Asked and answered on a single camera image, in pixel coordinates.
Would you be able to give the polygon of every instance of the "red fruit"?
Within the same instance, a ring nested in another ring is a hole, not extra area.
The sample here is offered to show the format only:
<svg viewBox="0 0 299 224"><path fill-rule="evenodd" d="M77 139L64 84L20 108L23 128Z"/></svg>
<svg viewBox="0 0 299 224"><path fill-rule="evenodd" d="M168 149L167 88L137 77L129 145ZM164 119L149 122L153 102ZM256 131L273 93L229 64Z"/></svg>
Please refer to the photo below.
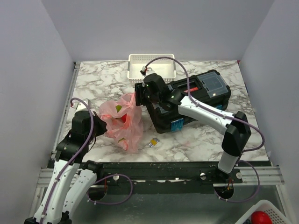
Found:
<svg viewBox="0 0 299 224"><path fill-rule="evenodd" d="M251 215L252 224L272 224L272 221L267 213L263 211L255 211Z"/></svg>
<svg viewBox="0 0 299 224"><path fill-rule="evenodd" d="M126 122L126 119L127 119L127 114L125 114L125 115L123 115L123 116L121 117L121 120L122 120L123 123Z"/></svg>

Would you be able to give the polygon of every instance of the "red ball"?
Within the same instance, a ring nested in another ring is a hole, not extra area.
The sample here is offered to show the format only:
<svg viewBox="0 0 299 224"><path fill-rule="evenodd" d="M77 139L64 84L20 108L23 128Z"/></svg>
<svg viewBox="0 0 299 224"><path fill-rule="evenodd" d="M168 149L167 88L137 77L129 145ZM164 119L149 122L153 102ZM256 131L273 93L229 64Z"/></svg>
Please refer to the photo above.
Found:
<svg viewBox="0 0 299 224"><path fill-rule="evenodd" d="M263 211L255 211L251 215L252 224L272 224L272 221L267 213Z"/></svg>

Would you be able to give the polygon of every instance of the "pink plastic bag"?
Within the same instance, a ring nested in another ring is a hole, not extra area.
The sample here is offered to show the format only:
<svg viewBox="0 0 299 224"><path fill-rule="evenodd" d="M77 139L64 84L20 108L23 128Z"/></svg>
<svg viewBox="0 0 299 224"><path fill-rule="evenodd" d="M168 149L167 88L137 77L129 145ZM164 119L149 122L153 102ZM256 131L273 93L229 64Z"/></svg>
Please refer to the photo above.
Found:
<svg viewBox="0 0 299 224"><path fill-rule="evenodd" d="M125 94L117 102L104 102L100 106L99 116L107 123L105 135L113 138L124 150L137 152L143 134L141 112L141 107L136 106L135 93Z"/></svg>

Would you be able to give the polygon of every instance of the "black toolbox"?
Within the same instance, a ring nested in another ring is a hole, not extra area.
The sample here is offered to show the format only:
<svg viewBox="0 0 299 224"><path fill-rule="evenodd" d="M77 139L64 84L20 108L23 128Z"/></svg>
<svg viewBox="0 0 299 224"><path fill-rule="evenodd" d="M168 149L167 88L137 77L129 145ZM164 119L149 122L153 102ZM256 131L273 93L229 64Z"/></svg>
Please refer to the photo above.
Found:
<svg viewBox="0 0 299 224"><path fill-rule="evenodd" d="M231 90L219 72L210 70L191 76L189 80L191 95L194 98L220 110L226 110ZM187 92L186 78L168 84L173 89L179 88L181 91ZM177 108L166 111L158 104L148 104L146 107L158 133L180 130L183 125L194 121L192 118L179 114Z"/></svg>

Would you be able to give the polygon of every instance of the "toolbox lid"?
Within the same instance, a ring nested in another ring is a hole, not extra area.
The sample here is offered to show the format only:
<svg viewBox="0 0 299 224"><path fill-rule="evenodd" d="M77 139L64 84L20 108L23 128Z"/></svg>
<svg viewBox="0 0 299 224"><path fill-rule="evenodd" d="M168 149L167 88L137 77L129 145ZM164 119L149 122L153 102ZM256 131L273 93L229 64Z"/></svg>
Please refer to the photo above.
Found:
<svg viewBox="0 0 299 224"><path fill-rule="evenodd" d="M226 82L216 72L211 71L204 75L199 75L197 78L203 84L210 98L227 93Z"/></svg>

